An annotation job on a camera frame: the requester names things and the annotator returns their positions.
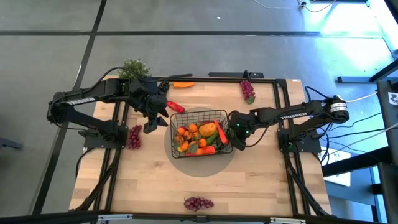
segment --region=wire basket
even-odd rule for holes
[[[179,158],[187,158],[187,157],[195,157],[195,156],[187,156],[185,152],[179,152],[174,148],[174,137],[177,135],[177,128],[181,126],[188,127],[189,124],[196,124],[198,121],[214,121],[215,119],[218,121],[220,128],[227,133],[229,128],[229,123],[227,119],[227,112],[225,110],[211,110],[211,111],[198,111],[198,112],[189,112],[189,113],[179,113],[173,114],[170,117],[170,128],[171,128],[171,146],[172,146],[172,156],[176,159]],[[214,156],[220,154],[228,154],[233,150],[231,142],[227,144],[222,144],[220,137],[216,138],[217,148],[215,154],[210,155],[200,155],[200,156]]]

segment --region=wooden table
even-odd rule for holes
[[[305,100],[300,80],[287,80],[290,104]],[[273,87],[270,84],[253,84],[256,100],[247,105],[238,83],[196,82],[187,89],[173,89],[167,93],[168,100],[185,109],[205,107],[215,110],[239,110],[248,113],[258,107],[275,107]],[[282,89],[279,95],[284,106]],[[108,120],[113,113],[113,104],[97,103],[94,117]],[[171,115],[174,111],[167,108]],[[305,121],[299,118],[295,123]],[[129,110],[127,125],[143,125],[147,118]],[[271,126],[261,142],[245,151],[236,151],[233,160],[218,174],[209,177],[191,177],[177,170],[169,161],[165,149],[165,127],[158,127],[150,134],[141,133],[142,146],[138,150],[123,149],[114,189],[112,212],[168,213],[208,215],[292,215],[287,174],[282,154],[279,151],[276,130]],[[257,141],[262,131],[257,131],[247,144]],[[310,153],[301,153],[305,183],[317,202],[331,212],[325,182],[319,161]],[[70,208],[76,208],[89,195],[98,182],[104,149],[96,149],[81,161],[78,178]],[[108,192],[103,190],[100,208],[104,209]],[[298,209],[303,213],[300,191],[295,186]],[[203,196],[214,201],[210,209],[192,212],[183,206],[184,198]]]

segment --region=concrete floor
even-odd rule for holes
[[[100,2],[3,0],[0,31],[90,31]],[[376,86],[337,84],[336,77],[371,76],[393,61],[372,9],[364,4],[339,3],[312,14],[298,11],[296,1],[261,2],[283,8],[266,9],[248,0],[113,0],[106,4],[99,30],[319,31],[330,37],[96,37],[82,87],[91,86],[103,72],[121,65],[125,58],[141,58],[154,75],[206,76],[208,72],[247,69],[263,72],[266,78],[298,78],[304,85],[326,95],[338,94],[352,100],[372,93]],[[312,6],[316,9],[326,4]],[[7,105],[0,108],[0,136],[25,145],[21,151],[8,148],[0,151],[2,217],[29,213],[57,132],[45,119],[47,102],[56,91],[72,89],[87,41],[86,36],[0,36],[0,101]],[[79,108],[88,114],[93,109],[94,105]],[[350,104],[349,110],[351,121],[348,123],[351,124],[378,113],[380,107],[377,98],[372,97],[361,104]],[[381,117],[330,135],[369,127],[382,128]],[[360,136],[341,139],[341,142],[348,144],[356,138]],[[378,136],[354,148],[370,151],[386,144],[385,136]],[[67,131],[44,213],[67,211],[82,145],[81,136]],[[371,220],[362,205],[331,198],[331,207],[339,217]]]

